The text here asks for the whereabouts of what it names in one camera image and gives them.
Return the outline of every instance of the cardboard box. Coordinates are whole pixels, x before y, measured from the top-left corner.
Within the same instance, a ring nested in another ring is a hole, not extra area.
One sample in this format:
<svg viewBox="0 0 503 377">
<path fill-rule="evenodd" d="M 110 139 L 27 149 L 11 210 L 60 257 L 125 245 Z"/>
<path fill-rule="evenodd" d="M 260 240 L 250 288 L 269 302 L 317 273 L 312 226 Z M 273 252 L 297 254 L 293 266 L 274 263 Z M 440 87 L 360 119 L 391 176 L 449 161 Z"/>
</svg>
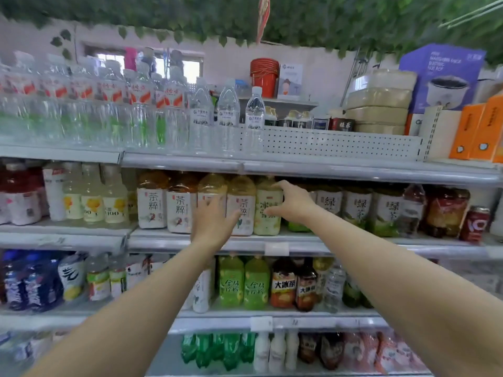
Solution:
<svg viewBox="0 0 503 377">
<path fill-rule="evenodd" d="M 470 150 L 471 160 L 503 162 L 503 95 L 494 95 L 487 101 L 478 130 Z"/>
<path fill-rule="evenodd" d="M 302 65 L 282 63 L 278 81 L 278 99 L 300 100 L 302 91 Z"/>
<path fill-rule="evenodd" d="M 431 43 L 405 54 L 399 69 L 417 73 L 410 113 L 430 106 L 462 110 L 473 100 L 485 51 Z"/>
<path fill-rule="evenodd" d="M 463 107 L 458 130 L 456 131 L 454 143 L 452 143 L 451 152 L 449 154 L 450 159 L 470 159 L 470 151 L 484 108 L 485 103 L 470 104 Z"/>
</svg>

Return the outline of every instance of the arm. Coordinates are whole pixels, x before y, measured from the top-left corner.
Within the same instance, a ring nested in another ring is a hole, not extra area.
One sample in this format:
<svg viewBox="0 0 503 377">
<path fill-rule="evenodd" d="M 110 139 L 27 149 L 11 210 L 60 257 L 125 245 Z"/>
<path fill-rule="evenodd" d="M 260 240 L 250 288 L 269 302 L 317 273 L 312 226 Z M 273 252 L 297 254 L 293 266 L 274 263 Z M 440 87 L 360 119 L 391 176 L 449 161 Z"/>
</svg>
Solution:
<svg viewBox="0 0 503 377">
<path fill-rule="evenodd" d="M 192 286 L 239 218 L 218 198 L 194 212 L 192 243 L 74 329 L 24 377 L 143 377 Z"/>
<path fill-rule="evenodd" d="M 287 181 L 266 214 L 310 228 L 437 376 L 503 375 L 503 302 L 467 280 L 327 212 Z"/>
</svg>

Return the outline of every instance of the artificial ivy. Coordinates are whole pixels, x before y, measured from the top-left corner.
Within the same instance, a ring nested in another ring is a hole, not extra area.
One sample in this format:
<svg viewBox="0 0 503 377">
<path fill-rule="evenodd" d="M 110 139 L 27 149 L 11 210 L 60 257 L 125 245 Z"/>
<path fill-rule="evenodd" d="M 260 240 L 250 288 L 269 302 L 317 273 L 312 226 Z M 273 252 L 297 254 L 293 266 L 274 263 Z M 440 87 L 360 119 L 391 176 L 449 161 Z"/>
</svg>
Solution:
<svg viewBox="0 0 503 377">
<path fill-rule="evenodd" d="M 263 40 L 338 49 L 341 58 L 358 47 L 363 53 L 400 57 L 427 43 L 450 43 L 487 50 L 489 63 L 503 63 L 501 9 L 452 29 L 438 27 L 493 1 L 271 0 Z M 0 12 L 37 27 L 58 18 L 118 25 L 123 38 L 125 26 L 136 26 L 138 37 L 156 35 L 160 42 L 173 31 L 178 43 L 184 38 L 204 42 L 218 37 L 225 45 L 223 37 L 234 37 L 241 46 L 255 40 L 258 4 L 259 0 L 0 0 Z"/>
</svg>

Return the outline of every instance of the orange box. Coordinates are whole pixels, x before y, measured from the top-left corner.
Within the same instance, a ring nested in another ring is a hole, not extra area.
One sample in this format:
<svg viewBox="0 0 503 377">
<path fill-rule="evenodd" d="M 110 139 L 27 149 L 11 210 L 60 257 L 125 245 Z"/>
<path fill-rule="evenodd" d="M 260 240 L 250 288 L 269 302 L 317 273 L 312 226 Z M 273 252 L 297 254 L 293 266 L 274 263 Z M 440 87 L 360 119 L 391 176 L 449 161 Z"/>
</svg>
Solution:
<svg viewBox="0 0 503 377">
<path fill-rule="evenodd" d="M 450 159 L 469 160 L 475 133 L 484 112 L 485 103 L 469 104 L 463 107 L 458 130 L 452 143 Z"/>
<path fill-rule="evenodd" d="M 487 160 L 503 162 L 503 148 L 501 147 L 501 134 L 503 131 L 503 95 L 494 95 L 485 104 L 484 112 L 478 125 L 475 139 L 470 151 L 471 160 Z"/>
</svg>

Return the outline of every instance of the rice cooker box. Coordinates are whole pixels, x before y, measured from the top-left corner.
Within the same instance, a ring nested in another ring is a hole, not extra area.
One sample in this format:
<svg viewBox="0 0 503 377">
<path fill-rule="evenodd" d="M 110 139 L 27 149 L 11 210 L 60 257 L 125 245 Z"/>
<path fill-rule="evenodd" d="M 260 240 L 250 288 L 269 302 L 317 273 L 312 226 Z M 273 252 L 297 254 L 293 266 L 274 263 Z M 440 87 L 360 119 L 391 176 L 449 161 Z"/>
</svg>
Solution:
<svg viewBox="0 0 503 377">
<path fill-rule="evenodd" d="M 430 106 L 462 110 L 475 94 L 485 51 L 431 43 L 405 54 L 400 70 L 418 75 L 410 113 L 424 113 Z"/>
</svg>

